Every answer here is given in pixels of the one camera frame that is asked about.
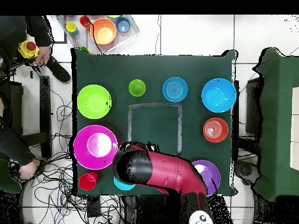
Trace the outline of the person's hand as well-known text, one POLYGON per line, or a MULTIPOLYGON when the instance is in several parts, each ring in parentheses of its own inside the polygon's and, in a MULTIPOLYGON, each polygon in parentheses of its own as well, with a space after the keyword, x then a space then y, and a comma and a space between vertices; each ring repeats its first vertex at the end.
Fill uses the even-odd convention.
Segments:
POLYGON ((35 63, 37 65, 46 65, 50 59, 50 46, 47 47, 39 47, 39 52, 37 57, 35 58, 35 63))
POLYGON ((28 180, 32 178, 37 171, 40 162, 36 159, 33 159, 30 163, 21 166, 19 169, 19 175, 22 180, 28 180))

